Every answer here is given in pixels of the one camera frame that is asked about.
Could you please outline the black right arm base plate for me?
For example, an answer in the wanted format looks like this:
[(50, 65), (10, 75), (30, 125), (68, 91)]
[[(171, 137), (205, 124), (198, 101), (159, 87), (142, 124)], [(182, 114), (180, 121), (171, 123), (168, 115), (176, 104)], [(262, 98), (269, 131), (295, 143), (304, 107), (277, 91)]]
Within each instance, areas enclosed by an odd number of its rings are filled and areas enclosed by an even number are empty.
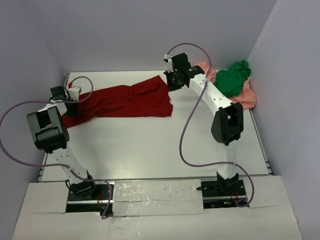
[(202, 194), (204, 209), (235, 208), (247, 204), (247, 193), (242, 180), (227, 189), (222, 189), (218, 180), (201, 181), (196, 190)]

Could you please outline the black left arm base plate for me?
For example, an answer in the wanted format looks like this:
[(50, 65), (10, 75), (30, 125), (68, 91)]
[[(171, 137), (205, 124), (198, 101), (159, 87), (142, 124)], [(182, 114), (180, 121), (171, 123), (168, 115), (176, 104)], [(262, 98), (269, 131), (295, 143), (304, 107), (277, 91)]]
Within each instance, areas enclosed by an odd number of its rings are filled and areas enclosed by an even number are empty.
[(66, 213), (98, 213), (102, 217), (114, 184), (110, 184), (110, 188), (107, 184), (96, 184), (95, 190), (87, 189), (80, 193), (70, 187), (68, 190)]

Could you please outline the red t-shirt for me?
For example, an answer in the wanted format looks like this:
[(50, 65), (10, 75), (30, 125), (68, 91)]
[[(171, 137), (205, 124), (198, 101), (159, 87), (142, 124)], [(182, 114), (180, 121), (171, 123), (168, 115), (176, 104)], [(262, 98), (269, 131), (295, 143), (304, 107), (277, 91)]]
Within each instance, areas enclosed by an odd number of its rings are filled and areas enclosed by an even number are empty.
[(95, 90), (92, 95), (81, 94), (77, 115), (64, 114), (67, 128), (78, 126), (92, 118), (170, 117), (173, 105), (168, 86), (157, 75), (142, 82)]

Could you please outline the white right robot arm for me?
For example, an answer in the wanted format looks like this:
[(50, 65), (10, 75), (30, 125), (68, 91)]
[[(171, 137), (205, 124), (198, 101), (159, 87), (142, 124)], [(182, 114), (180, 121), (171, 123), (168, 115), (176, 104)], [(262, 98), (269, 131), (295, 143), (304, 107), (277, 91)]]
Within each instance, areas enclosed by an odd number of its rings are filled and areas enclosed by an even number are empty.
[(165, 54), (164, 61), (168, 64), (164, 72), (168, 90), (172, 92), (188, 87), (199, 95), (195, 106), (202, 100), (213, 114), (210, 131), (222, 150), (222, 160), (216, 172), (217, 187), (213, 190), (227, 196), (239, 182), (236, 162), (238, 140), (244, 130), (243, 107), (225, 97), (200, 66), (191, 66), (185, 53), (175, 56)]

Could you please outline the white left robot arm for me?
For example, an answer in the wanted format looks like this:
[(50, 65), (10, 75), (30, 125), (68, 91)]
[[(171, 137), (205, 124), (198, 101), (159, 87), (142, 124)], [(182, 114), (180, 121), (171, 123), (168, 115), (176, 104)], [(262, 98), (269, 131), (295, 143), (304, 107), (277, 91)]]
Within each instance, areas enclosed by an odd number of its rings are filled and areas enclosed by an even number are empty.
[(68, 147), (70, 135), (62, 119), (64, 114), (76, 116), (78, 104), (74, 102), (79, 100), (81, 88), (57, 86), (50, 91), (50, 103), (26, 116), (33, 142), (37, 149), (43, 150), (58, 164), (67, 165), (63, 170), (69, 190), (81, 199), (91, 200), (97, 195), (98, 187)]

